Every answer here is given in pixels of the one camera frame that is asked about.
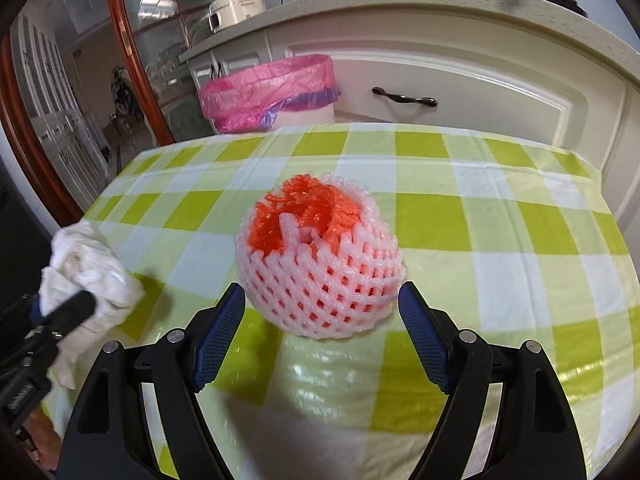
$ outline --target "trash can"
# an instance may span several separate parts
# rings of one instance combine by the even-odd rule
[[[226,134],[333,123],[338,95],[334,64],[323,54],[281,59],[212,79],[199,93],[202,113]]]

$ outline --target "rice cooker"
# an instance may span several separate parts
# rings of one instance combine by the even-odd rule
[[[209,6],[209,25],[217,32],[264,11],[264,0],[216,0]]]

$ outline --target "white cloth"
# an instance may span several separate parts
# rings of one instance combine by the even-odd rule
[[[60,384],[74,388],[71,370],[78,356],[123,323],[144,291],[85,220],[58,231],[51,249],[49,267],[42,271],[40,313],[48,316],[83,288],[96,301],[95,313],[58,344],[60,354],[52,369]]]

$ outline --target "countertop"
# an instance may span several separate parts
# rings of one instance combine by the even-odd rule
[[[513,22],[520,28],[536,28],[542,33],[560,37],[569,43],[590,51],[596,57],[615,65],[623,73],[640,84],[640,54],[631,46],[593,23],[564,7],[545,0],[296,0],[258,14],[245,22],[221,30],[197,44],[180,56],[181,62],[206,52],[227,41],[263,28],[330,12],[380,6],[411,6],[435,9],[445,7],[447,11],[461,14],[473,12],[485,15],[493,21]]]

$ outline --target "floor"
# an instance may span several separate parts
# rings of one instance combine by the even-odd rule
[[[111,182],[139,153],[150,150],[153,146],[153,137],[144,124],[127,139],[113,143],[109,153],[107,181]]]

